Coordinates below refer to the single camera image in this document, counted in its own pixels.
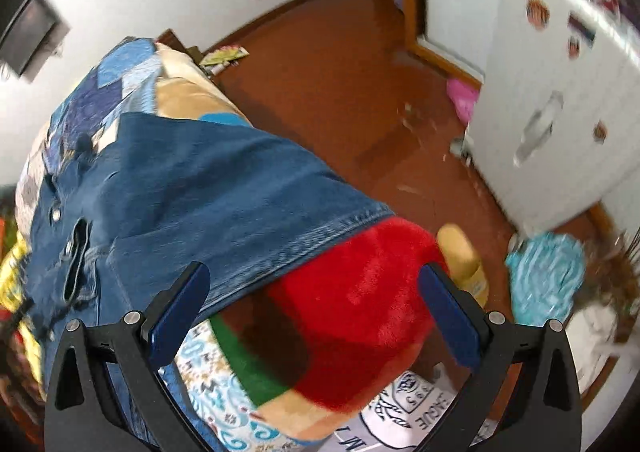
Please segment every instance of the door frame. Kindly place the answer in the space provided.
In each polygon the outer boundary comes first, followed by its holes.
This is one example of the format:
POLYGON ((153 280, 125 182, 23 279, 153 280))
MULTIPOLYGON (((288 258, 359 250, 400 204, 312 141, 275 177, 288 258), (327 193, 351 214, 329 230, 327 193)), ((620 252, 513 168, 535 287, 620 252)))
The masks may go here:
POLYGON ((435 51, 418 43, 419 36, 424 35, 426 37, 428 0, 403 0, 402 5, 404 11, 404 44, 407 50, 441 69, 447 75, 462 80, 475 89, 480 89, 482 86, 480 80, 435 51))

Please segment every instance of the light blue bag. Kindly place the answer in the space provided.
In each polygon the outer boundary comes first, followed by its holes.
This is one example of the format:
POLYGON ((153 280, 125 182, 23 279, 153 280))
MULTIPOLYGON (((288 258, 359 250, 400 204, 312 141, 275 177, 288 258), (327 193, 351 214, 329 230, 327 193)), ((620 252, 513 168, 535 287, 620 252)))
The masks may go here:
POLYGON ((543 326, 549 318, 565 322, 584 276, 582 245, 568 235, 541 234, 507 256, 511 308, 517 324, 543 326))

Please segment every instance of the wooden floor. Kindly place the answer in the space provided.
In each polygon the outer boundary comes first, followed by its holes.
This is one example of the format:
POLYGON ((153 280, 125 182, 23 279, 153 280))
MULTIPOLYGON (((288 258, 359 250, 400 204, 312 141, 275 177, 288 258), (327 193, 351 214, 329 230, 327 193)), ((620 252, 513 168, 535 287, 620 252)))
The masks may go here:
MULTIPOLYGON (((409 56, 402 39, 403 17, 390 0, 312 0, 246 35, 240 44, 250 56, 218 82, 256 127, 315 152, 398 215, 433 233, 459 224, 482 256, 486 308, 510 317, 504 258, 513 227, 479 175, 449 155, 464 127, 446 78, 409 56)), ((595 233, 585 216, 561 231, 595 233)))

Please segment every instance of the metal screw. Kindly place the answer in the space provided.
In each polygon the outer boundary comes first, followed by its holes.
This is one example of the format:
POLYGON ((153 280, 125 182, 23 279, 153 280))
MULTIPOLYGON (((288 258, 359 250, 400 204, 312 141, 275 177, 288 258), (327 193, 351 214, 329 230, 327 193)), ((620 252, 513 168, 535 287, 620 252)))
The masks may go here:
POLYGON ((549 327, 556 333, 559 333, 560 331, 562 331, 562 322, 559 320, 556 320, 555 318, 552 318, 549 321, 549 327))
POLYGON ((131 325, 135 324, 140 320, 140 313, 137 311, 129 311, 126 315, 124 315, 124 323, 131 325))
POLYGON ((499 311, 491 311, 491 313, 489 313, 489 320, 497 326, 500 326, 504 324, 504 321, 506 319, 504 318, 504 315, 499 311))
POLYGON ((80 321, 77 318, 74 318, 73 320, 69 321, 66 324, 67 331, 75 331, 79 327, 80 327, 80 321))

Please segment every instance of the pink bag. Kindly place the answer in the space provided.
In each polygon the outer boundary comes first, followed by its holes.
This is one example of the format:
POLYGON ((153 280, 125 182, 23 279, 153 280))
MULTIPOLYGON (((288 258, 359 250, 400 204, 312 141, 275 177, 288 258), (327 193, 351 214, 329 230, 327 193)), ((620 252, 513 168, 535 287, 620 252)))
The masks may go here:
POLYGON ((456 108, 458 118, 463 124, 467 125, 474 114, 474 106, 478 101, 480 91, 452 78, 447 80, 447 95, 449 95, 456 108))

